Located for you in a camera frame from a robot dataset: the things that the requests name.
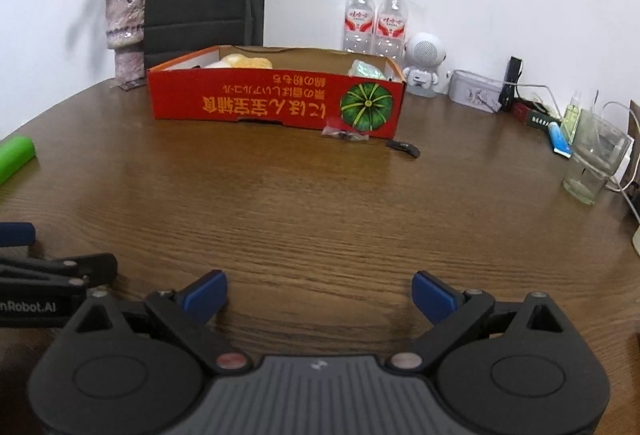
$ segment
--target red cardboard box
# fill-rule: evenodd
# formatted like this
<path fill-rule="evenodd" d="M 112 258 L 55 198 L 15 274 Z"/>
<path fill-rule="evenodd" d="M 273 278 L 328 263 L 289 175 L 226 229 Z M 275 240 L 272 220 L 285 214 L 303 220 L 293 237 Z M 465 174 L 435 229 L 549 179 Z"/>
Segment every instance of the red cardboard box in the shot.
<path fill-rule="evenodd" d="M 229 54 L 267 58 L 273 70 L 204 68 Z M 351 78 L 347 72 L 357 59 L 375 65 L 389 80 Z M 148 85 L 158 119 L 264 120 L 393 138 L 405 83 L 398 65 L 376 56 L 220 46 L 151 68 Z"/>
<path fill-rule="evenodd" d="M 544 131 L 548 131 L 549 123 L 556 122 L 561 124 L 560 119 L 545 115 L 537 110 L 529 108 L 520 100 L 516 100 L 511 107 L 511 113 L 521 123 L 531 126 L 532 128 L 539 128 Z"/>

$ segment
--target water bottle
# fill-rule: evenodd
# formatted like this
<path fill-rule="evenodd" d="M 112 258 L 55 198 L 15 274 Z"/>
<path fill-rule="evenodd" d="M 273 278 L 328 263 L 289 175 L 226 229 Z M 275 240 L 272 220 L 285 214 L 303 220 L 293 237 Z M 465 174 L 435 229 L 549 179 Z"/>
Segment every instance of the water bottle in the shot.
<path fill-rule="evenodd" d="M 385 0 L 378 11 L 373 53 L 376 56 L 402 59 L 404 32 L 409 11 L 404 0 Z"/>
<path fill-rule="evenodd" d="M 376 5 L 373 0 L 347 0 L 342 50 L 370 54 Z"/>

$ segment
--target green object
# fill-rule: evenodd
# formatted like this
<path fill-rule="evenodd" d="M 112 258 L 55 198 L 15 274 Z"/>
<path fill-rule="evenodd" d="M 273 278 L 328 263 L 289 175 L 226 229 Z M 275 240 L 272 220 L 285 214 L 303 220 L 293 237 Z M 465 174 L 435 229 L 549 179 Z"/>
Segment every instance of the green object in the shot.
<path fill-rule="evenodd" d="M 350 88 L 340 101 L 342 120 L 358 131 L 374 131 L 391 117 L 394 98 L 376 82 L 363 82 Z"/>
<path fill-rule="evenodd" d="M 569 144 L 574 142 L 575 130 L 578 128 L 578 119 L 580 119 L 580 94 L 576 92 L 571 98 L 571 103 L 567 105 L 562 118 L 560 129 L 566 137 Z"/>
<path fill-rule="evenodd" d="M 36 156 L 36 148 L 28 137 L 20 135 L 0 146 L 0 184 Z"/>
<path fill-rule="evenodd" d="M 385 75 L 379 68 L 360 60 L 355 60 L 353 62 L 351 70 L 349 70 L 349 75 L 352 78 L 382 79 L 383 81 L 386 79 Z"/>

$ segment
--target wooden table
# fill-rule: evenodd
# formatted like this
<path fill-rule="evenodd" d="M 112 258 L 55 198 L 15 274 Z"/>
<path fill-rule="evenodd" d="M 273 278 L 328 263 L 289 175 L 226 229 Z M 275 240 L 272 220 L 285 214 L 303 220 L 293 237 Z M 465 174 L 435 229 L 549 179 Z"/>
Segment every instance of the wooden table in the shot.
<path fill-rule="evenodd" d="M 0 221 L 31 221 L 47 257 L 111 251 L 142 297 L 226 271 L 217 327 L 252 355 L 378 352 L 428 323 L 408 296 L 426 269 L 498 299 L 553 296 L 609 374 L 600 435 L 640 431 L 640 259 L 623 199 L 560 186 L 546 134 L 408 95 L 396 137 L 346 143 L 260 124 L 154 121 L 146 89 L 108 84 L 24 126 L 38 159 L 0 186 Z M 0 433 L 39 433 L 24 383 L 49 331 L 0 332 Z"/>

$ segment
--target robot figurine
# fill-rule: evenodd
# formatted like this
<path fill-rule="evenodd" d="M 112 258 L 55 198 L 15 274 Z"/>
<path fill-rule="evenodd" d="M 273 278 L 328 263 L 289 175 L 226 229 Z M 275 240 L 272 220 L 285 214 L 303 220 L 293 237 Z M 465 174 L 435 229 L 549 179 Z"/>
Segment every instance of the robot figurine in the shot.
<path fill-rule="evenodd" d="M 426 32 L 416 34 L 404 46 L 404 58 L 410 65 L 402 72 L 407 80 L 406 91 L 422 97 L 435 97 L 436 71 L 447 58 L 440 39 Z"/>

